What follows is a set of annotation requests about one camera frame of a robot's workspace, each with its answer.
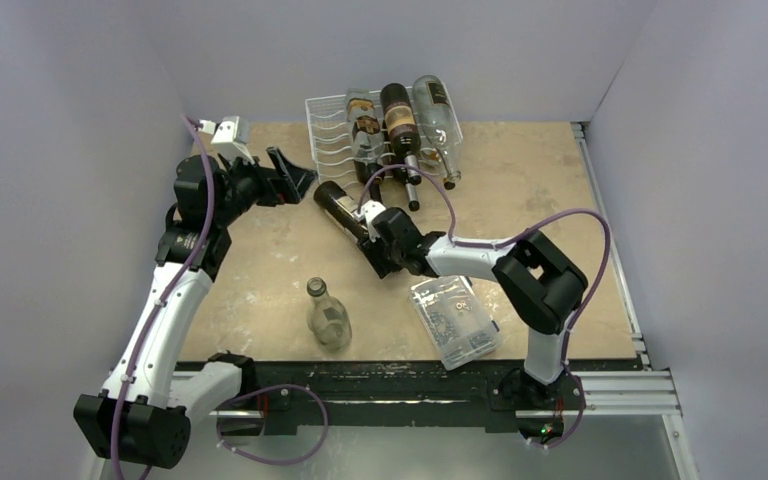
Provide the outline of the dark brown wine bottle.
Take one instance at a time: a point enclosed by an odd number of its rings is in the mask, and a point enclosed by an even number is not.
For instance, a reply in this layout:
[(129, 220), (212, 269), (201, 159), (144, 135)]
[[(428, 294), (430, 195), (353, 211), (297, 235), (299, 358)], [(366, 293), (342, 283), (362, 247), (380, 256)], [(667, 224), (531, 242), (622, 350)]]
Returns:
[(336, 182), (328, 180), (320, 183), (313, 198), (320, 209), (348, 236), (357, 242), (371, 240), (358, 202)]

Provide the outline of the dark green wine bottle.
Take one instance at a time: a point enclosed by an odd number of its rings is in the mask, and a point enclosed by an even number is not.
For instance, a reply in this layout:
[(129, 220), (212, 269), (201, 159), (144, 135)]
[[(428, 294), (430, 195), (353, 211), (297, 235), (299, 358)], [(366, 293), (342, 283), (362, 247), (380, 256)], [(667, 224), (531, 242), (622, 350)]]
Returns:
[[(365, 186), (373, 175), (382, 168), (382, 165), (376, 159), (371, 157), (358, 157), (353, 161), (353, 165), (357, 180), (362, 186)], [(381, 178), (376, 177), (367, 191), (369, 199), (380, 203), (383, 202), (380, 190), (381, 182)]]

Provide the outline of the square clear liquor bottle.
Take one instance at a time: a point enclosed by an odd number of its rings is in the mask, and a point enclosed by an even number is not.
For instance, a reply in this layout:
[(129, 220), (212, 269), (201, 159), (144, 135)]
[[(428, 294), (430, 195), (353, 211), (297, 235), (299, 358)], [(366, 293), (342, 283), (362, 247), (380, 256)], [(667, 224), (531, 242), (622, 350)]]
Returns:
[(348, 89), (345, 111), (355, 160), (383, 165), (384, 139), (371, 93), (364, 89)]

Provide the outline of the olive green wine bottle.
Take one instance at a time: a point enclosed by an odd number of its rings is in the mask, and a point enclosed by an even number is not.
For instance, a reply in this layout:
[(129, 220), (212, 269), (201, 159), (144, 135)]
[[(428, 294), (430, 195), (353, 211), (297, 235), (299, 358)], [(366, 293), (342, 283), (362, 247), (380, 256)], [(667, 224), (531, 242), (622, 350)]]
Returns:
[(421, 137), (408, 92), (404, 85), (390, 83), (382, 88), (379, 99), (395, 158), (399, 163), (413, 167), (408, 170), (408, 182), (419, 185), (422, 176), (416, 170), (419, 169)]

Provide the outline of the clear glass wine bottle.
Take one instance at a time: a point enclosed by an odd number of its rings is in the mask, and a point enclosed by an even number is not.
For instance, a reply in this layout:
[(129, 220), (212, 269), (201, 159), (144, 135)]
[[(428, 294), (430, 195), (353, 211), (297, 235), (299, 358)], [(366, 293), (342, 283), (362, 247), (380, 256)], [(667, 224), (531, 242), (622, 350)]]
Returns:
[(415, 80), (411, 93), (424, 135), (439, 159), (444, 159), (452, 172), (460, 173), (460, 181), (463, 136), (444, 83), (435, 75), (423, 75)]

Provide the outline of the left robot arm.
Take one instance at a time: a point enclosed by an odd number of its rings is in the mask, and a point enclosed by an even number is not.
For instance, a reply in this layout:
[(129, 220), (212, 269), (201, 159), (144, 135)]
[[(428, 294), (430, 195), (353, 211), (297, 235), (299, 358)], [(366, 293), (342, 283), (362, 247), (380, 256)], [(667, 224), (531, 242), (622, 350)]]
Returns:
[(176, 167), (176, 201), (158, 242), (152, 284), (126, 349), (99, 393), (82, 394), (73, 417), (96, 456), (171, 469), (193, 426), (222, 404), (244, 409), (257, 399), (254, 361), (212, 355), (193, 377), (173, 380), (192, 321), (231, 246), (229, 226), (253, 206), (300, 203), (316, 171), (277, 147), (272, 165), (257, 158), (194, 155)]

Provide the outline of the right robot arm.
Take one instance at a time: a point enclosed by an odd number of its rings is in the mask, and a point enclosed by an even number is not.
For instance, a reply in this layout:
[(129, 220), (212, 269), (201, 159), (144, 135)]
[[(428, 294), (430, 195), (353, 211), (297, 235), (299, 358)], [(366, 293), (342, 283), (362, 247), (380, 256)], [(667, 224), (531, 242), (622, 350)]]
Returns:
[(498, 389), (544, 407), (555, 400), (568, 376), (569, 330), (589, 303), (597, 280), (589, 280), (539, 227), (502, 240), (481, 241), (447, 232), (420, 232), (403, 209), (369, 201), (356, 220), (366, 228), (379, 275), (407, 270), (416, 276), (463, 276), (493, 281), (529, 329), (519, 377)]

